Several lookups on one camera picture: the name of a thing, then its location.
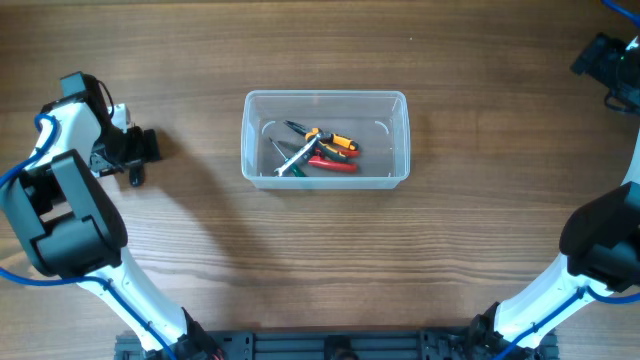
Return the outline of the orange black needle-nose pliers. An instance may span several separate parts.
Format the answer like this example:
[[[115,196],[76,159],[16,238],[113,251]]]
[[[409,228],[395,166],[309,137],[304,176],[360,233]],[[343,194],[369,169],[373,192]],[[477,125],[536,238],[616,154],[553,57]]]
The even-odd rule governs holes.
[[[309,128],[293,121],[286,120],[284,124],[303,136],[307,142],[310,142],[313,138],[318,138],[316,148],[320,150],[322,155],[332,161],[346,163],[349,158],[360,155],[359,144],[351,138],[324,131],[317,127]]]

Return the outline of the green handle screwdriver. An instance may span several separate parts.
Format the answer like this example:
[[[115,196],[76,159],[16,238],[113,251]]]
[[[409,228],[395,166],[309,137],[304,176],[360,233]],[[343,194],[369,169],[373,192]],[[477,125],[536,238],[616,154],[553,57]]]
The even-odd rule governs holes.
[[[282,152],[282,150],[279,148],[279,146],[273,141],[272,138],[269,139],[269,141],[271,142],[271,144],[275,147],[276,151],[281,155],[281,157],[284,159],[284,162],[287,162],[289,160],[289,158]],[[292,164],[287,171],[291,174],[293,174],[295,177],[306,177],[306,174],[296,165],[296,164]]]

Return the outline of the silver combination wrench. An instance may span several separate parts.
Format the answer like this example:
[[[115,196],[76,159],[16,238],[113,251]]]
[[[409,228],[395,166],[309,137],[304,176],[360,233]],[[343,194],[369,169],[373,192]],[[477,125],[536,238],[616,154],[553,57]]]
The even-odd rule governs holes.
[[[313,157],[315,150],[317,148],[317,144],[319,143],[319,137],[313,137],[306,145],[301,147],[292,157],[289,158],[287,162],[284,162],[283,165],[276,168],[274,173],[277,177],[283,177],[285,174],[289,173],[287,169],[292,165],[296,164],[298,166],[299,163],[303,161],[308,161]]]

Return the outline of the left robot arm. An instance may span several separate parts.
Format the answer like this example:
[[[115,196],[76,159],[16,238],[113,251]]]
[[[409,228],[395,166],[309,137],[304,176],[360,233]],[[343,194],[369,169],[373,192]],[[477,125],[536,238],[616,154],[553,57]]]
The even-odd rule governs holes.
[[[1,272],[40,287],[76,284],[99,297],[136,334],[147,359],[221,359],[222,348],[143,272],[128,234],[99,178],[126,172],[144,182],[160,160],[156,134],[132,124],[95,76],[60,80],[63,95],[34,118],[30,156],[1,177],[1,209],[42,279]]]

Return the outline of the black red-collar screwdriver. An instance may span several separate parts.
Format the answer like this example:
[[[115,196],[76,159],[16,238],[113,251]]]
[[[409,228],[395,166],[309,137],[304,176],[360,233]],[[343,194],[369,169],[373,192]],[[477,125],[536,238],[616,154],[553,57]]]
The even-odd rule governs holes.
[[[129,184],[132,187],[140,187],[145,182],[145,170],[143,165],[131,167],[129,169]]]

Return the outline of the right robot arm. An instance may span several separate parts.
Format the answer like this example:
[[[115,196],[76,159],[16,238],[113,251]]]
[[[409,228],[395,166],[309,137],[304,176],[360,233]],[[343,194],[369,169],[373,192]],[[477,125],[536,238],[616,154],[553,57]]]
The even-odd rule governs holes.
[[[567,220],[553,262],[524,290],[474,318],[465,359],[556,359],[554,329],[592,302],[638,301],[639,156],[614,190]]]

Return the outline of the red handle snips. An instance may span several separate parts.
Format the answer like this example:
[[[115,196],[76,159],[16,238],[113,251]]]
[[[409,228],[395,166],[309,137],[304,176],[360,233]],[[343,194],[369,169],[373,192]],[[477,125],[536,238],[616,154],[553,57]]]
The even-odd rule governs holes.
[[[295,154],[302,149],[301,145],[281,140],[277,142],[277,147],[286,149],[292,154]],[[333,172],[356,173],[358,171],[358,166],[355,163],[349,162],[348,160],[338,161],[330,159],[319,145],[317,145],[313,150],[309,150],[307,153],[302,155],[298,162]]]

